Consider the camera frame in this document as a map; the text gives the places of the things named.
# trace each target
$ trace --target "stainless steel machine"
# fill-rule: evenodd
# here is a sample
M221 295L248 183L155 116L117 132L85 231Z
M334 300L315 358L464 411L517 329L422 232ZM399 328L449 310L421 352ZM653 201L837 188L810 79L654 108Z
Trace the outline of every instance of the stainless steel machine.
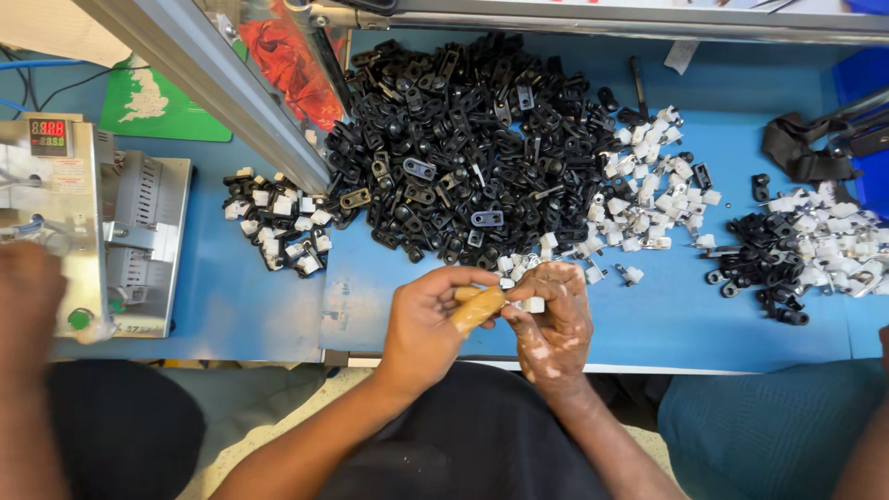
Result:
M30 240L62 259L59 336L166 337L191 162L117 151L83 115L0 122L0 243Z

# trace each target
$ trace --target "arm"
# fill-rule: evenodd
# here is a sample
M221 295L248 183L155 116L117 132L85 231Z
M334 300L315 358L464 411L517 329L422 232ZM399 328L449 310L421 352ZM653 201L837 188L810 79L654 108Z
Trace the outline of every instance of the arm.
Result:
M889 327L880 328L883 369L889 373ZM836 500L882 499L889 495L889 399L877 408L858 439L858 445L840 474L833 498Z
M491 272L446 267L400 286L392 297L383 359L373 375L247 456L212 500L314 498L352 450L447 374L463 341L449 319L457 307L455 287L498 282Z
M519 364L618 500L675 498L682 491L627 434L589 386L583 366L593 334L583 270L548 262L528 271L507 293L510 301L543 297L546 311L513 306L501 316L516 331Z
M0 245L0 498L68 498L44 387L64 294L58 259L33 244Z

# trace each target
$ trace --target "digital display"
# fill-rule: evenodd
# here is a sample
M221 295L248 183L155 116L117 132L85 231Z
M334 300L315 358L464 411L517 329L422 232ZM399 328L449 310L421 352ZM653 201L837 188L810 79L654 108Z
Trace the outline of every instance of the digital display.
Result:
M31 156L70 157L68 120L29 118Z

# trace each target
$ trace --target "red fabric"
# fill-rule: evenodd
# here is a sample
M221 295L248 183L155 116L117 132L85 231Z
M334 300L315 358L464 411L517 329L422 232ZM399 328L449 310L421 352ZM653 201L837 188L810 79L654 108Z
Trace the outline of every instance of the red fabric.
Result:
M330 131L333 120L342 118L342 106L324 73L308 50L306 40L284 7L284 0L271 0L277 19L248 20L238 27L241 39L259 65L262 75L284 93L284 103L297 118L308 116ZM332 38L338 52L342 40Z

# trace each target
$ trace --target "blue workbench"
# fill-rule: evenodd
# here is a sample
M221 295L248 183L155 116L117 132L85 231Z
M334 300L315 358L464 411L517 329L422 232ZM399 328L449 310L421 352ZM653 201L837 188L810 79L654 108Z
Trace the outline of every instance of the blue workbench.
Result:
M37 96L86 79L104 68L85 64L34 70ZM56 96L47 112L83 113L99 122L106 77ZM0 96L21 98L15 71L0 71ZM14 111L0 106L0 119ZM324 276L299 279L295 272L268 272L237 222L226 221L222 177L251 166L271 178L275 170L235 137L231 142L176 141L116 137L119 149L141 149L153 157L191 158L197 175L188 201L182 260L173 320L165 339L120 339L81 345L56 342L60 358L265 359L319 361L318 311Z
M353 34L352 50L367 50L393 35L410 49L430 52L450 40L469 43L478 33L362 31ZM736 240L725 232L725 221L759 211L750 194L750 175L769 173L772 193L792 187L758 152L762 127L790 111L816 117L835 108L829 69L850 49L704 43L681 77L661 65L669 47L670 42L656 40L525 36L526 51L542 57L560 55L566 74L586 73L591 93L610 86L617 100L631 107L636 94L628 59L640 57L649 109L673 104L685 120L684 145L661 152L690 150L696 162L708 164L723 199L719 206L708 207L701 233L714 233L718 244L730 245ZM321 319L323 349L380 351L393 290L441 265L431 255L411 265L400 249L372 242L369 231L361 218L333 234ZM752 290L725 299L718 287L705 284L704 274L715 266L698 259L700 251L684 246L690 239L683 228L668 231L667 236L673 238L668 251L624 253L612 248L603 257L594 256L611 273L589 286L596 332L588 363L768 371L849 359L851 321L846 305L853 303L859 316L872 318L889 303L884 297L855 301L812 292L803 298L811 317L807 327L762 319ZM644 271L641 284L625 287L615 263ZM876 339L876 331L867 338ZM514 356L515 352L515 336L499 322L494 330L473 332L461 354ZM872 350L867 353L876 355Z

